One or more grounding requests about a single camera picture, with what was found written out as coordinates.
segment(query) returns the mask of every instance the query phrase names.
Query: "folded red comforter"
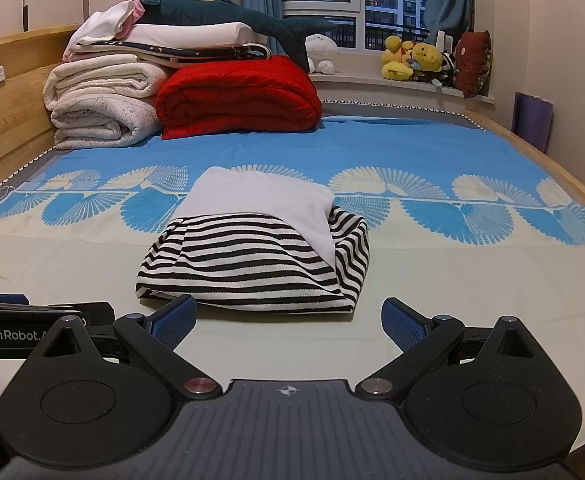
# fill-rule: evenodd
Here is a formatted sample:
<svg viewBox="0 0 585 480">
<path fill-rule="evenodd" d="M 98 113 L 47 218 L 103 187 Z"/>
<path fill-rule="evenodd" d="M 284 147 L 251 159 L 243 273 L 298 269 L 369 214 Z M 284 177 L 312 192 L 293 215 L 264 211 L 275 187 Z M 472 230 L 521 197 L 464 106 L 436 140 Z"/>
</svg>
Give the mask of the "folded red comforter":
<svg viewBox="0 0 585 480">
<path fill-rule="evenodd" d="M 285 56 L 182 68 L 157 95 L 163 139 L 237 130 L 298 132 L 319 123 L 312 81 Z"/>
</svg>

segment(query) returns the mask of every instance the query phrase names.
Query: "plush toy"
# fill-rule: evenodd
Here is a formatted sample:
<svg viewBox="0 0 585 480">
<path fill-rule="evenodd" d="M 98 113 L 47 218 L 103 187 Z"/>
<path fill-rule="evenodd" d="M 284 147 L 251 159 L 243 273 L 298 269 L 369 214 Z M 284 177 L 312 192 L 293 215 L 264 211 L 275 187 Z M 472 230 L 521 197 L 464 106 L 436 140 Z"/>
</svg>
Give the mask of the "plush toy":
<svg viewBox="0 0 585 480">
<path fill-rule="evenodd" d="M 140 0 L 145 9 L 137 22 L 151 25 L 197 27 L 220 23 L 245 23 L 257 34 L 275 38 L 291 60 L 308 72 L 306 38 L 335 30 L 336 25 L 323 18 L 291 16 L 277 19 L 264 12 L 248 9 L 232 0 Z"/>
<path fill-rule="evenodd" d="M 413 76 L 413 73 L 415 73 L 414 70 L 399 61 L 390 61 L 381 69 L 381 75 L 394 81 L 407 81 Z"/>
<path fill-rule="evenodd" d="M 386 50 L 381 54 L 381 60 L 384 64 L 391 61 L 402 62 L 404 57 L 415 44 L 412 41 L 402 41 L 398 36 L 389 36 L 384 41 Z"/>
<path fill-rule="evenodd" d="M 394 81 L 407 81 L 414 73 L 414 70 L 405 60 L 410 56 L 410 52 L 415 46 L 412 41 L 402 41 L 399 36 L 389 36 L 384 41 L 386 50 L 381 54 L 383 67 L 381 75 L 386 79 Z"/>
<path fill-rule="evenodd" d="M 306 38 L 307 63 L 310 73 L 319 72 L 333 75 L 335 64 L 333 61 L 339 54 L 339 47 L 329 37 L 323 34 L 313 34 Z"/>
<path fill-rule="evenodd" d="M 428 43 L 417 43 L 412 49 L 412 56 L 407 62 L 414 70 L 420 72 L 441 72 L 443 55 L 434 45 Z"/>
<path fill-rule="evenodd" d="M 454 75 L 457 73 L 454 57 L 452 57 L 452 55 L 448 54 L 447 52 L 443 52 L 441 54 L 441 58 L 442 63 L 440 70 L 432 72 L 415 70 L 413 80 L 421 81 L 422 83 L 432 83 L 436 87 L 452 86 L 454 83 Z"/>
</svg>

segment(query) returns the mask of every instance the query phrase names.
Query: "white stuffed toy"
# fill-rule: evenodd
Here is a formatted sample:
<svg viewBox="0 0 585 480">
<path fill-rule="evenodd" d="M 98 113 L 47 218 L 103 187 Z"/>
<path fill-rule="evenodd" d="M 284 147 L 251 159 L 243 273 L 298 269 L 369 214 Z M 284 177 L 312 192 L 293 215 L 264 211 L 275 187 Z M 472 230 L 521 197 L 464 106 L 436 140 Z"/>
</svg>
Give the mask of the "white stuffed toy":
<svg viewBox="0 0 585 480">
<path fill-rule="evenodd" d="M 333 40 L 323 34 L 313 34 L 306 38 L 306 50 L 311 74 L 319 72 L 333 75 L 335 73 L 333 60 L 339 53 L 339 47 Z"/>
</svg>

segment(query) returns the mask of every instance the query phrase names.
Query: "bed sheet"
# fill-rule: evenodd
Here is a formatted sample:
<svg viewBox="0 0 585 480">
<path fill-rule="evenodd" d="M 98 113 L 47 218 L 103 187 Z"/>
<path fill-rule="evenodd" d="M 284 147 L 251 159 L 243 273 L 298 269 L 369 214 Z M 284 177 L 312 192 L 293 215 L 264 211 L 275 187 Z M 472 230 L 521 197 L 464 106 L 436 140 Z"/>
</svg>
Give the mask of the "bed sheet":
<svg viewBox="0 0 585 480">
<path fill-rule="evenodd" d="M 585 207 L 510 144 L 423 120 L 332 117 L 312 133 L 152 137 L 64 155 L 0 204 L 0 292 L 31 303 L 106 300 L 149 314 L 138 267 L 210 166 L 330 186 L 365 216 L 371 258 L 354 316 L 201 308 L 176 351 L 224 387 L 233 378 L 346 378 L 400 354 L 381 328 L 396 296 L 467 326 L 520 317 L 575 390 L 585 442 Z M 20 362 L 0 362 L 0 391 Z"/>
</svg>

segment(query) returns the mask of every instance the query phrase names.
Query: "folded clothes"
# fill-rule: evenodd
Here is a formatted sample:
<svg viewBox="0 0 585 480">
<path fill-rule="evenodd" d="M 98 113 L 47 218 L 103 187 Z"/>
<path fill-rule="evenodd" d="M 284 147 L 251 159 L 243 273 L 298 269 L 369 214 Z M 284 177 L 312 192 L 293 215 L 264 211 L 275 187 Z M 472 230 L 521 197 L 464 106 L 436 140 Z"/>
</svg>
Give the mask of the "folded clothes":
<svg viewBox="0 0 585 480">
<path fill-rule="evenodd" d="M 140 298 L 274 313 L 352 312 L 368 267 L 361 216 L 325 186 L 290 176 L 210 168 L 150 248 Z"/>
<path fill-rule="evenodd" d="M 52 69 L 44 85 L 44 104 L 53 110 L 65 96 L 120 94 L 156 95 L 172 71 L 143 62 L 134 54 L 115 54 L 61 64 Z"/>
<path fill-rule="evenodd" d="M 136 3 L 132 0 L 120 2 L 104 12 L 93 12 L 71 36 L 63 53 L 63 60 L 68 61 L 72 48 L 77 43 L 90 44 L 95 41 L 112 40 L 124 30 L 124 23 L 135 12 Z"/>
<path fill-rule="evenodd" d="M 161 129 L 154 98 L 135 99 L 117 94 L 69 95 L 61 98 L 50 120 L 58 127 L 55 147 L 124 147 Z"/>
<path fill-rule="evenodd" d="M 268 47 L 256 43 L 226 48 L 177 49 L 155 46 L 129 41 L 100 41 L 90 45 L 76 45 L 70 61 L 90 59 L 108 54 L 135 54 L 150 63 L 183 68 L 192 63 L 208 61 L 229 61 L 234 59 L 269 59 L 271 52 Z"/>
<path fill-rule="evenodd" d="M 201 63 L 179 70 L 157 95 L 164 139 L 315 127 L 322 107 L 306 73 L 285 56 Z"/>
<path fill-rule="evenodd" d="M 335 241 L 327 218 L 335 194 L 327 186 L 261 171 L 208 168 L 171 219 L 225 213 L 261 213 L 277 217 L 297 231 L 330 267 Z"/>
</svg>

